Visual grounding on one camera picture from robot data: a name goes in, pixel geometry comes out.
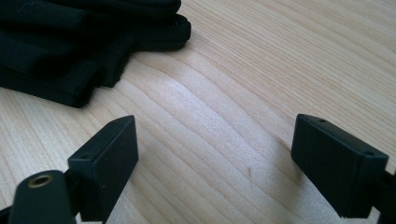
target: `black rectangular block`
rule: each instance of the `black rectangular block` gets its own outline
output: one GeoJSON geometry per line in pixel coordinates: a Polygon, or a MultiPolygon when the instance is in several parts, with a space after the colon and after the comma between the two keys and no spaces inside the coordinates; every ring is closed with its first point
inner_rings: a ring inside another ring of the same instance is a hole
{"type": "Polygon", "coordinates": [[[106,222],[138,161],[134,117],[109,122],[69,159],[82,186],[83,221],[106,222]]]}
{"type": "Polygon", "coordinates": [[[329,121],[298,115],[291,157],[340,217],[368,217],[388,156],[329,121]]]}

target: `black clamp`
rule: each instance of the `black clamp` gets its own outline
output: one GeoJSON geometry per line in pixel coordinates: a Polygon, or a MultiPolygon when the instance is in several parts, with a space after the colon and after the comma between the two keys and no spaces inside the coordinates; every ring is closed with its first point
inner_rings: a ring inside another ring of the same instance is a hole
{"type": "Polygon", "coordinates": [[[298,115],[291,157],[340,217],[396,223],[396,175],[385,170],[388,155],[329,121],[298,115]]]}
{"type": "Polygon", "coordinates": [[[24,179],[0,224],[106,223],[138,161],[134,117],[109,122],[68,160],[65,173],[51,170],[24,179]]]}

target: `clamp jaw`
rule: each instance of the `clamp jaw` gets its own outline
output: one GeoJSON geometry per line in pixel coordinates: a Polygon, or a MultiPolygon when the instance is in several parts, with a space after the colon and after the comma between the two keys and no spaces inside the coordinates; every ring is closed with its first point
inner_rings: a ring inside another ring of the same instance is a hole
{"type": "Polygon", "coordinates": [[[300,114],[291,157],[340,217],[396,223],[396,176],[385,170],[388,155],[329,121],[300,114]]]}
{"type": "Polygon", "coordinates": [[[134,117],[109,122],[68,160],[69,169],[31,175],[17,187],[0,224],[106,223],[138,161],[134,117]]]}

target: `screw hole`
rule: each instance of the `screw hole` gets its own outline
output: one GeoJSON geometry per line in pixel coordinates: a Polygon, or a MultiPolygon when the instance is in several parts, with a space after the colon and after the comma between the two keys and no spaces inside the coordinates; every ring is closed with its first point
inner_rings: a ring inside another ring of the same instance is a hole
{"type": "Polygon", "coordinates": [[[48,185],[53,179],[52,175],[40,175],[36,178],[33,178],[29,181],[28,187],[31,189],[40,188],[48,185]]]}
{"type": "Polygon", "coordinates": [[[366,154],[366,155],[368,155],[368,156],[374,156],[374,152],[369,151],[369,150],[364,151],[364,154],[366,154]]]}
{"type": "Polygon", "coordinates": [[[88,159],[90,157],[90,154],[86,153],[84,155],[81,156],[82,159],[88,159]]]}

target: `wooden table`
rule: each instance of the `wooden table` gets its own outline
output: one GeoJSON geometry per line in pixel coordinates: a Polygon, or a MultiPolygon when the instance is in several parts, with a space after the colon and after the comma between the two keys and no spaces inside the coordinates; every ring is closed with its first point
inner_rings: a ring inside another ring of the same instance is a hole
{"type": "Polygon", "coordinates": [[[25,177],[135,115],[140,161],[108,223],[341,219],[290,158],[296,115],[321,117],[396,169],[394,0],[184,0],[191,40],[135,53],[82,109],[0,89],[0,207],[25,177]]]}

